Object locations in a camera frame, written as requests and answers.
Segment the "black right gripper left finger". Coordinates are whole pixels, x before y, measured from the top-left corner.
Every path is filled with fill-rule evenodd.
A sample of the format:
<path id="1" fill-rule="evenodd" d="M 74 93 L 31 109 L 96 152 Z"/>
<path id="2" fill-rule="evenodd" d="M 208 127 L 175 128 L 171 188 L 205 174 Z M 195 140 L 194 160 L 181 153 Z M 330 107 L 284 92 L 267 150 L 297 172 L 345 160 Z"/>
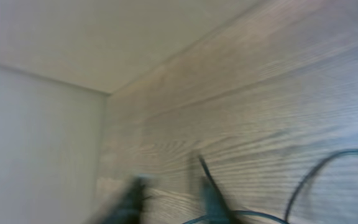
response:
<path id="1" fill-rule="evenodd" d="M 144 212 L 147 179 L 136 177 L 117 204 L 99 221 L 99 224 L 141 224 Z"/>

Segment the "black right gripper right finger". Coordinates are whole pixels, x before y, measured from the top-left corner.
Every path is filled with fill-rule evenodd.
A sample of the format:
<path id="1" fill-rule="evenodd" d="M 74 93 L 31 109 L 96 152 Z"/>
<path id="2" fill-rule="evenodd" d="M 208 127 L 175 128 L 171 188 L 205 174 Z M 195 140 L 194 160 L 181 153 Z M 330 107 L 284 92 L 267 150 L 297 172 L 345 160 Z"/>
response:
<path id="1" fill-rule="evenodd" d="M 229 208 L 218 186 L 206 177 L 201 178 L 201 198 L 208 223 L 238 224 L 236 215 Z"/>

